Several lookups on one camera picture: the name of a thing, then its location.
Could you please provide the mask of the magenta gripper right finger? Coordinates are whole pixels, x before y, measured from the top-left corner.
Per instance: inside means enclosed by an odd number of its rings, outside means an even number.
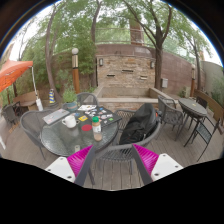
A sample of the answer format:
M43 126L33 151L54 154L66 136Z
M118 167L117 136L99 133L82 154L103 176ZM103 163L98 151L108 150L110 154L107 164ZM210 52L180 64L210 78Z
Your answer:
M132 155L144 185L182 169L182 166L168 154L158 155L137 144L132 145Z

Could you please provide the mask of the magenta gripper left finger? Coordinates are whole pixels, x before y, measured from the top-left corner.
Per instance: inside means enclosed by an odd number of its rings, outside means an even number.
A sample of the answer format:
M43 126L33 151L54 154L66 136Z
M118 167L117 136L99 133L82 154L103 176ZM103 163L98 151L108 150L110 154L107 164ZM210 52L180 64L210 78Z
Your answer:
M84 185L87 175L90 176L92 183L94 183L90 170L94 155L95 147L90 145L69 157L59 157L46 168L46 171L79 186Z

